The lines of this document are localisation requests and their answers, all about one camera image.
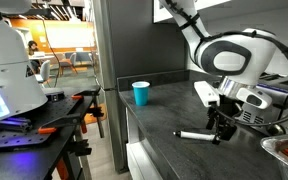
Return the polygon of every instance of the chair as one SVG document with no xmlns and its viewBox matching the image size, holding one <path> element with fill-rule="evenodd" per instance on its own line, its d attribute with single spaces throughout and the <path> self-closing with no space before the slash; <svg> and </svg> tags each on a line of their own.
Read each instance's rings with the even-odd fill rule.
<svg viewBox="0 0 288 180">
<path fill-rule="evenodd" d="M 48 83 L 48 79 L 50 77 L 50 71 L 51 71 L 50 62 L 51 62 L 50 60 L 44 61 L 41 66 L 40 74 L 35 74 L 35 78 L 37 82 L 39 84 L 42 84 L 43 88 L 45 88 L 43 85 L 44 82 L 47 82 L 48 86 L 51 87 L 50 84 Z"/>
<path fill-rule="evenodd" d="M 88 56 L 90 57 L 91 66 L 94 66 L 93 54 L 92 53 L 88 53 Z"/>
<path fill-rule="evenodd" d="M 52 58 L 49 58 L 51 61 L 51 70 L 52 69 L 58 69 L 58 61 L 65 59 L 64 53 L 58 52 L 58 53 L 47 53 L 46 56 L 54 56 Z"/>
<path fill-rule="evenodd" d="M 75 66 L 74 66 L 75 63 L 76 63 L 76 53 L 73 53 L 69 59 L 61 60 L 60 61 L 60 68 L 59 68 L 60 75 L 63 75 L 64 68 L 66 68 L 66 67 L 70 67 L 73 72 L 75 71 L 75 73 L 78 74 L 76 69 L 75 69 Z"/>
</svg>

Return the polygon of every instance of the floor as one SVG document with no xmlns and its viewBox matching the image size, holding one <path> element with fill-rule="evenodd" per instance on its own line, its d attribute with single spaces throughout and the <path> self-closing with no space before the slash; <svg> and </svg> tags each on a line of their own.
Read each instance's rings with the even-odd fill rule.
<svg viewBox="0 0 288 180">
<path fill-rule="evenodd" d="M 49 82 L 54 87 L 55 80 L 51 78 Z M 78 69 L 78 74 L 73 74 L 70 70 L 65 70 L 64 75 L 58 78 L 56 87 L 81 87 L 94 85 L 95 78 L 92 67 Z M 129 172 L 117 174 L 114 169 L 111 139 L 109 136 L 108 120 L 102 121 L 105 133 L 104 138 L 100 138 L 96 123 L 88 124 L 87 134 L 84 138 L 88 139 L 92 154 L 88 156 L 93 180 L 131 180 Z M 57 171 L 53 173 L 53 179 L 60 180 Z"/>
</svg>

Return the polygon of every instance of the blue cup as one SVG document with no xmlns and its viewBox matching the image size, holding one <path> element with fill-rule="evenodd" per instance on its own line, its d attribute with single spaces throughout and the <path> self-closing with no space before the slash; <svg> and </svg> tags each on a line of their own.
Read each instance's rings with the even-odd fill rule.
<svg viewBox="0 0 288 180">
<path fill-rule="evenodd" d="M 138 106 L 145 106 L 148 99 L 148 87 L 150 83 L 139 81 L 132 84 L 134 89 L 135 103 Z"/>
</svg>

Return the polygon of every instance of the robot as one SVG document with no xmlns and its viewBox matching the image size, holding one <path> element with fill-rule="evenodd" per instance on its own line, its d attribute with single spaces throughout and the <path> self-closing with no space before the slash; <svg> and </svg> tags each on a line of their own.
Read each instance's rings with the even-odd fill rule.
<svg viewBox="0 0 288 180">
<path fill-rule="evenodd" d="M 249 28 L 243 32 L 229 31 L 212 36 L 195 10 L 194 0 L 160 0 L 160 3 L 174 17 L 185 36 L 193 63 L 205 73 L 222 76 L 216 88 L 205 81 L 194 83 L 201 101 L 209 108 L 207 129 L 212 129 L 216 121 L 217 134 L 222 135 L 219 138 L 229 140 L 236 130 L 236 123 L 255 127 L 288 121 L 288 115 L 266 124 L 248 123 L 237 118 L 243 111 L 240 103 L 259 109 L 271 105 L 272 98 L 256 85 L 276 47 L 288 60 L 288 47 L 279 42 L 274 33 Z"/>
<path fill-rule="evenodd" d="M 0 0 L 0 12 L 22 14 L 31 0 Z M 20 35 L 0 14 L 0 120 L 38 108 L 47 102 L 31 70 Z"/>
</svg>

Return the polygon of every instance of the wall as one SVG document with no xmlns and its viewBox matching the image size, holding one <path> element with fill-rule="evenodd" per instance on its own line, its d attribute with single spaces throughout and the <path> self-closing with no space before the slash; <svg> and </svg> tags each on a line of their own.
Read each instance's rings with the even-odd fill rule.
<svg viewBox="0 0 288 180">
<path fill-rule="evenodd" d="M 153 24 L 152 0 L 109 0 L 117 77 L 185 69 L 184 38 L 175 24 Z"/>
<path fill-rule="evenodd" d="M 211 34 L 229 30 L 244 30 L 247 27 L 266 29 L 274 32 L 278 39 L 288 45 L 288 8 L 277 9 L 268 12 L 248 14 L 239 17 L 225 18 L 205 23 L 206 29 Z M 190 60 L 187 60 L 187 68 L 198 70 Z M 267 72 L 275 72 L 288 75 L 288 61 L 277 50 Z"/>
<path fill-rule="evenodd" d="M 43 22 L 41 20 L 22 20 L 22 19 L 12 19 L 12 27 L 22 27 L 28 28 L 32 33 L 33 40 L 38 44 L 40 51 L 52 52 L 48 46 L 47 41 L 41 42 L 40 37 L 45 37 L 45 29 Z M 46 29 L 48 28 L 59 28 L 59 29 L 70 29 L 70 28 L 85 28 L 89 29 L 90 33 L 93 32 L 92 23 L 71 23 L 68 21 L 45 21 Z M 84 51 L 96 50 L 96 47 L 82 47 Z M 67 52 L 67 51 L 76 51 L 76 47 L 66 47 L 66 48 L 53 48 L 55 52 Z"/>
</svg>

